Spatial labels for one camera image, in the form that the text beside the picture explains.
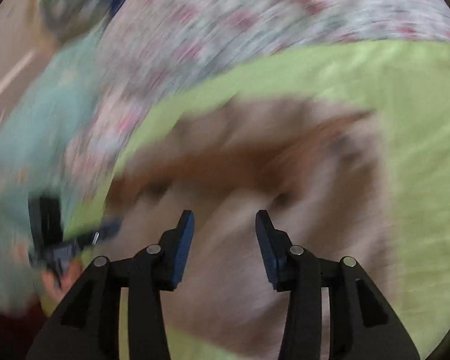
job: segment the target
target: light green fabric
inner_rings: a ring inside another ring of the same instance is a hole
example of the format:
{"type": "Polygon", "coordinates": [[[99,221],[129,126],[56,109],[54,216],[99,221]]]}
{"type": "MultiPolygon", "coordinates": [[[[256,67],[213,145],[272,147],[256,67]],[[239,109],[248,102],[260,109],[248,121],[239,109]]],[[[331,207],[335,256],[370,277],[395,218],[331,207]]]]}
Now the light green fabric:
{"type": "MultiPolygon", "coordinates": [[[[185,112],[209,111],[234,95],[284,93],[320,95],[379,111],[403,279],[403,293],[393,305],[425,357],[450,327],[450,44],[384,40],[322,45],[237,67],[156,105],[116,170],[138,147],[166,135],[185,112]]],[[[108,186],[76,210],[71,232],[101,218],[108,186]]],[[[212,356],[210,346],[177,332],[170,341],[175,360],[224,359],[222,352],[212,356]],[[208,352],[190,353],[190,347],[208,352]]]]}

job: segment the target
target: human hand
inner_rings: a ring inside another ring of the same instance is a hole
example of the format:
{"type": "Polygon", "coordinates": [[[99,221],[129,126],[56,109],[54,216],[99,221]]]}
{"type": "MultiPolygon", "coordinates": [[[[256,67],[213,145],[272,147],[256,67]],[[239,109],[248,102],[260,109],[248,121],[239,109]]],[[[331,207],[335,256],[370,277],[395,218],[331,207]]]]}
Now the human hand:
{"type": "Polygon", "coordinates": [[[57,285],[53,273],[50,271],[42,272],[42,281],[48,296],[54,302],[60,303],[82,272],[82,261],[80,259],[73,260],[68,266],[67,272],[61,277],[61,288],[57,285]]]}

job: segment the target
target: bedspread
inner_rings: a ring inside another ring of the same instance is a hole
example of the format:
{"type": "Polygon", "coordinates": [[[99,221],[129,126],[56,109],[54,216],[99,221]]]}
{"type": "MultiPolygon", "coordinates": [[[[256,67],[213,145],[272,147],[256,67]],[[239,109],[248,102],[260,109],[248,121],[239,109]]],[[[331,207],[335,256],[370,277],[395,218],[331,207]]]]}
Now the bedspread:
{"type": "MultiPolygon", "coordinates": [[[[449,43],[380,40],[310,46],[236,67],[156,104],[121,152],[114,172],[123,172],[141,146],[163,139],[180,117],[210,112],[232,96],[290,94],[342,99],[377,110],[387,147],[402,294],[392,306],[424,359],[450,328],[449,43]]],[[[75,210],[67,234],[99,223],[110,181],[75,210]]],[[[167,335],[173,359],[236,359],[172,329],[167,335]]]]}
{"type": "Polygon", "coordinates": [[[310,43],[450,42],[443,0],[127,0],[99,46],[111,86],[66,167],[88,193],[160,99],[237,64],[310,43]]]}

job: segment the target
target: pink floral pattern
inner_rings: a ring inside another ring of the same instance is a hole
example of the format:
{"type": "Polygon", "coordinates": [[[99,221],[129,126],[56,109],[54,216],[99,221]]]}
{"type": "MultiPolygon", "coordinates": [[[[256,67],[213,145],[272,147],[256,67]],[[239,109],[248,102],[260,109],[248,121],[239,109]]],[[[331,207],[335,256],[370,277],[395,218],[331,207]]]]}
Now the pink floral pattern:
{"type": "Polygon", "coordinates": [[[99,46],[106,81],[123,91],[113,109],[103,98],[68,148],[67,169],[89,190],[154,103],[237,64],[370,39],[450,42],[450,9],[443,0],[127,0],[99,46]],[[110,136],[114,144],[100,138],[110,136]]]}

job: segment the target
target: blue gripper pad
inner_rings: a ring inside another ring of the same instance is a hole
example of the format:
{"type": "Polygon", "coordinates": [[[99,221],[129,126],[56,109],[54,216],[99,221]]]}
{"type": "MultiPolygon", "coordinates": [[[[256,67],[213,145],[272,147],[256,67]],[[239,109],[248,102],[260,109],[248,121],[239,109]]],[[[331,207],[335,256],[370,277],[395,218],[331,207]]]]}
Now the blue gripper pad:
{"type": "Polygon", "coordinates": [[[165,281],[169,291],[173,291],[183,279],[194,231],[193,212],[185,210],[176,228],[164,232],[160,238],[158,244],[164,251],[164,264],[168,267],[165,281]]]}
{"type": "Polygon", "coordinates": [[[268,281],[274,290],[288,291],[290,269],[287,267],[287,252],[292,246],[288,234],[274,228],[265,210],[258,211],[255,216],[255,233],[268,281]]]}

